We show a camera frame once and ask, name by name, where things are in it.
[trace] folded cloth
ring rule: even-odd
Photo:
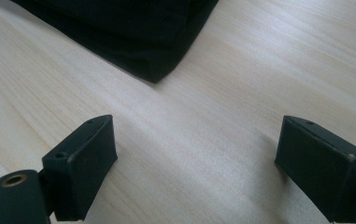
[[[11,0],[136,77],[158,82],[218,0]]]

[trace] wooden table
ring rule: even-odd
[[[119,159],[83,223],[328,223],[274,158],[284,115],[356,145],[356,1],[220,0],[153,85],[0,0],[0,176],[104,114]]]

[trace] tabletop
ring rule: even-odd
[[[356,1],[220,0],[150,84],[0,0],[0,176],[105,114],[119,158],[82,223],[328,223],[274,159],[284,115],[356,145]]]

